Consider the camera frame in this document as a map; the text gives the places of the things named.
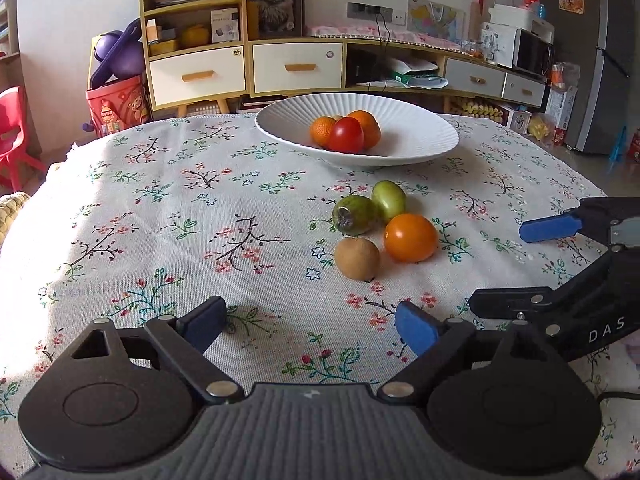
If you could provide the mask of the brown round fruit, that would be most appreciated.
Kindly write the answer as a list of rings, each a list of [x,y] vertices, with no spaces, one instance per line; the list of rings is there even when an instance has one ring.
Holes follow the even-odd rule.
[[[334,260],[341,274],[354,281],[370,282],[378,274],[381,255],[378,248],[359,237],[346,237],[335,247]]]

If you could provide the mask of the red tomato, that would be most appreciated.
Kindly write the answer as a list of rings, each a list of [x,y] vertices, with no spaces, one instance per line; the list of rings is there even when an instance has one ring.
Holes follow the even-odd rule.
[[[353,117],[338,120],[329,136],[328,149],[330,151],[358,154],[363,150],[364,133],[360,122]]]

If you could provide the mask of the floral tablecloth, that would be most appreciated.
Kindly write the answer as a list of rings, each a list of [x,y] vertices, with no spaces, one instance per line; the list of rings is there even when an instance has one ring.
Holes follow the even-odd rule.
[[[567,362],[600,408],[584,466],[488,472],[441,448],[420,415],[378,388],[413,362],[395,325],[411,302],[478,330],[527,322],[554,349],[558,324],[480,318],[480,288],[556,289],[611,247],[582,234],[526,243],[528,220],[606,197],[569,166],[486,119],[443,117],[459,133],[442,158],[347,167],[267,138],[248,116],[169,119],[70,151],[18,213],[1,248],[1,474],[6,479],[634,479],[639,474],[639,330]],[[385,250],[387,226],[337,231],[335,204],[405,192],[405,214],[438,232],[418,263]],[[380,251],[370,282],[334,260],[346,237]],[[37,464],[18,410],[96,318],[134,328],[181,318],[208,298],[227,325],[204,356],[243,388],[209,405],[186,436],[142,464]]]

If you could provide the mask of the orange tomato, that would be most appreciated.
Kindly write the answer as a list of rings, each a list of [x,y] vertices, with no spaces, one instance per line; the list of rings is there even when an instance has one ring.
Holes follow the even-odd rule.
[[[386,252],[396,261],[418,263],[431,258],[438,246],[433,223],[420,214],[398,214],[384,232]]]

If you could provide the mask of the white microwave oven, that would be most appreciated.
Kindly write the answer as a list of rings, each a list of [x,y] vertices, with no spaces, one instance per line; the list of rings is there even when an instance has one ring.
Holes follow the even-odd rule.
[[[509,70],[545,77],[552,65],[552,44],[526,29],[485,22],[480,46],[486,61]]]

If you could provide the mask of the white ribbed plate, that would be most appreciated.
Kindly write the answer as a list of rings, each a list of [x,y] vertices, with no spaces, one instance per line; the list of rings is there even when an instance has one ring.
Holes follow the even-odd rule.
[[[382,139],[363,154],[319,148],[311,141],[310,126],[321,116],[371,113]],[[267,138],[292,150],[337,166],[387,167],[420,164],[454,150],[459,133],[444,118],[420,106],[372,93],[324,92],[292,96],[274,102],[255,116],[256,128]]]

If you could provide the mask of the green fruit right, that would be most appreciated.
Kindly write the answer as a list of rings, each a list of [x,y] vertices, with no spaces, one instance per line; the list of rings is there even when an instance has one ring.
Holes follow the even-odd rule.
[[[402,188],[390,180],[378,181],[372,188],[371,200],[378,206],[382,220],[390,222],[406,212],[407,197]]]

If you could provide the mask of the green fruit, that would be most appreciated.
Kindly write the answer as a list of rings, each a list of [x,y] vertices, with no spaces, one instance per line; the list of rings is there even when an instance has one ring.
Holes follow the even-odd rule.
[[[407,197],[402,188],[390,180],[378,181],[372,188],[371,200],[378,206],[382,220],[390,222],[406,212]]]
[[[332,222],[342,234],[362,235],[378,225],[378,206],[366,196],[346,196],[335,204]]]

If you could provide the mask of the grey refrigerator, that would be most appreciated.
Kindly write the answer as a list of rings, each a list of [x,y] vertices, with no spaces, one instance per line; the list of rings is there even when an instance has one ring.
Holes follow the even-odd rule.
[[[634,64],[636,0],[541,0],[554,26],[555,58],[580,69],[564,143],[589,155],[612,152]]]

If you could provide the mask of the woven checkered cushion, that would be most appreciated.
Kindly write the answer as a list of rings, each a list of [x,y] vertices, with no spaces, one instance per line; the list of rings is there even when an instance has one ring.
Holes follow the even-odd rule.
[[[25,192],[15,192],[9,195],[2,195],[0,198],[0,246],[3,245],[9,234],[12,223],[18,213],[30,199],[30,195]]]

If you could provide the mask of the green fruit left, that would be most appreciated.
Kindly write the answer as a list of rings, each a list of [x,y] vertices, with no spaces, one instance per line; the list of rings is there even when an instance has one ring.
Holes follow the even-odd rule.
[[[366,196],[346,196],[335,204],[332,222],[342,234],[362,235],[378,225],[378,206]]]

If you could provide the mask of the orange right in plate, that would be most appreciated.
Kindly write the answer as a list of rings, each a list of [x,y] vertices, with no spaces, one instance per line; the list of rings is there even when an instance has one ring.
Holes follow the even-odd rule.
[[[354,110],[349,113],[350,118],[356,119],[363,132],[363,151],[374,148],[381,141],[381,128],[375,117],[366,110]]]

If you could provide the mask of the orange in plate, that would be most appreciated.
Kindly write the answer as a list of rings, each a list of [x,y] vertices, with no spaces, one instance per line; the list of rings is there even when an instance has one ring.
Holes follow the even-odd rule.
[[[349,113],[350,118],[356,119],[363,132],[363,151],[374,148],[381,141],[381,128],[375,117],[366,110],[354,110]]]
[[[335,123],[336,119],[333,117],[318,117],[309,128],[311,141],[320,148],[327,148]]]

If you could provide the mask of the red plastic chair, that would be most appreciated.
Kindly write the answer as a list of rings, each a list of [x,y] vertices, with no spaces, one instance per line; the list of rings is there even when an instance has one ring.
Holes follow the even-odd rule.
[[[29,130],[27,128],[26,96],[22,87],[16,86],[1,93],[1,166],[9,171],[2,176],[1,184],[9,185],[13,192],[23,189],[20,168],[24,162],[42,174],[46,172],[43,162],[27,153]]]

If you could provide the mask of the pink lace cabinet cloth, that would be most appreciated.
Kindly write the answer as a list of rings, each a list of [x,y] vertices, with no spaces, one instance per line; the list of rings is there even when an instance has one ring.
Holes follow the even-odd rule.
[[[384,44],[386,44],[386,42],[396,42],[396,44],[429,47],[456,53],[462,51],[461,47],[453,41],[428,36],[423,32],[389,29],[380,23],[374,24],[373,26],[307,26],[306,35],[314,38],[382,40]]]

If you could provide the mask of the orange left in plate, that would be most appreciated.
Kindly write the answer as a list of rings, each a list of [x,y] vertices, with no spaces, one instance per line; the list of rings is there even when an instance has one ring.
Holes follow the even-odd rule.
[[[327,148],[335,123],[336,119],[333,117],[318,117],[309,128],[311,141],[320,148]]]

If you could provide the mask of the red printed bucket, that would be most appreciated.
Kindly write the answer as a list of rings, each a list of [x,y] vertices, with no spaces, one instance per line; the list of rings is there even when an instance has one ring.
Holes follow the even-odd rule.
[[[90,119],[82,125],[98,138],[145,124],[150,119],[141,75],[86,91]]]

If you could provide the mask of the purple toy ball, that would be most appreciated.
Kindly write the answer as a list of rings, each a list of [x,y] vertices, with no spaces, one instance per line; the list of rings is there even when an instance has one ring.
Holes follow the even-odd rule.
[[[111,80],[126,80],[142,75],[145,62],[141,37],[138,18],[124,30],[112,30],[96,36],[91,59],[98,62],[98,67],[90,74],[88,88],[93,90]]]

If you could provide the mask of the low wooden tv cabinet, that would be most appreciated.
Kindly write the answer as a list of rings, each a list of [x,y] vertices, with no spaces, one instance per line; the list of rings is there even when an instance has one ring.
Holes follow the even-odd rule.
[[[425,93],[541,107],[546,86],[463,52],[388,39],[290,38],[244,44],[252,96],[310,92]]]

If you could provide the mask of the tall wooden shelf cabinet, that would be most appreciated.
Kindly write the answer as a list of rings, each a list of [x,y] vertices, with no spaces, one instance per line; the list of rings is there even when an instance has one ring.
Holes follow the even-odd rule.
[[[201,102],[222,114],[248,92],[247,0],[139,0],[153,112],[180,117]]]

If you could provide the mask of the wall power outlet strip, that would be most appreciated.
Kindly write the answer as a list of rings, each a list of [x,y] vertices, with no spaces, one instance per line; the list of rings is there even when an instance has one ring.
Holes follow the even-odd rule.
[[[375,6],[361,2],[349,2],[346,6],[346,15],[352,20],[363,21],[383,21],[391,23],[393,21],[394,10],[385,6]]]

